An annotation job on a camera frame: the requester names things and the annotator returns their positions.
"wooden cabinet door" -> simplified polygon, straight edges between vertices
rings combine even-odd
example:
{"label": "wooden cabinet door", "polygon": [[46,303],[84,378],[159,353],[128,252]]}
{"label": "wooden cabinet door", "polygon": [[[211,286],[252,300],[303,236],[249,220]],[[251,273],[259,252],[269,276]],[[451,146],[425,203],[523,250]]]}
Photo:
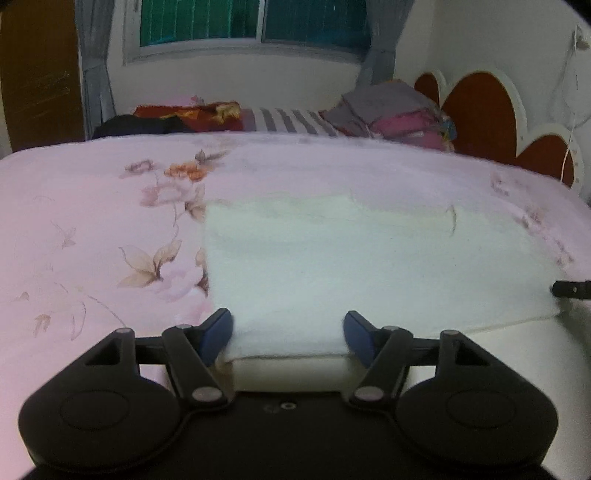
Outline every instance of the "wooden cabinet door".
{"label": "wooden cabinet door", "polygon": [[74,0],[14,0],[0,23],[12,150],[84,139]]}

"window sill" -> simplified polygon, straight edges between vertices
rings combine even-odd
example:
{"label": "window sill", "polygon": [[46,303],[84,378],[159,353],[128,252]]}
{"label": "window sill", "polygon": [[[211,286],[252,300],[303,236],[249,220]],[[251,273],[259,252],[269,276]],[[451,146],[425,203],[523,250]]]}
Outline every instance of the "window sill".
{"label": "window sill", "polygon": [[256,39],[192,40],[148,47],[125,52],[124,64],[144,63],[164,59],[178,59],[201,55],[256,54],[317,58],[341,63],[360,64],[361,53],[337,48],[319,48],[288,43],[260,43]]}

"green window pane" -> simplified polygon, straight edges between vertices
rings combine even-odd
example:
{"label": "green window pane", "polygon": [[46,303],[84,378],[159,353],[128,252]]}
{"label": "green window pane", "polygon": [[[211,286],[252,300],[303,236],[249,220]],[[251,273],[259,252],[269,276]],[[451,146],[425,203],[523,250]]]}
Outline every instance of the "green window pane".
{"label": "green window pane", "polygon": [[267,0],[264,41],[366,50],[365,0]]}
{"label": "green window pane", "polygon": [[142,47],[205,38],[254,38],[259,0],[144,0]]}

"white wire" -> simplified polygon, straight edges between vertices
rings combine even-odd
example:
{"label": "white wire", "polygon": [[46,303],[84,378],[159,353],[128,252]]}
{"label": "white wire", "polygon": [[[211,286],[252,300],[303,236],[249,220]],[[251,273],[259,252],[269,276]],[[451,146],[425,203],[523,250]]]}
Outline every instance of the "white wire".
{"label": "white wire", "polygon": [[[575,26],[574,28],[574,34],[573,34],[573,56],[574,56],[574,88],[576,93],[579,93],[579,75],[577,72],[577,26]],[[563,182],[564,180],[564,168],[566,166],[566,161],[569,157],[569,153],[570,153],[570,144],[573,141],[573,135],[574,135],[574,129],[577,128],[577,107],[575,107],[573,109],[573,126],[570,129],[570,135],[569,135],[569,142],[566,145],[566,152],[564,152],[564,158],[562,161],[562,169],[560,170],[560,183]]]}

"striped pillow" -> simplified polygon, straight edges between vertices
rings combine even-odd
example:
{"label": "striped pillow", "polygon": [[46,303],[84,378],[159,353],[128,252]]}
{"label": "striped pillow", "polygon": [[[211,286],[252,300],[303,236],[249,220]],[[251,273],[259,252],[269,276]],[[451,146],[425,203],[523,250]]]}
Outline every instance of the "striped pillow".
{"label": "striped pillow", "polygon": [[343,134],[323,120],[317,112],[281,108],[243,108],[245,132],[283,132],[339,137]]}

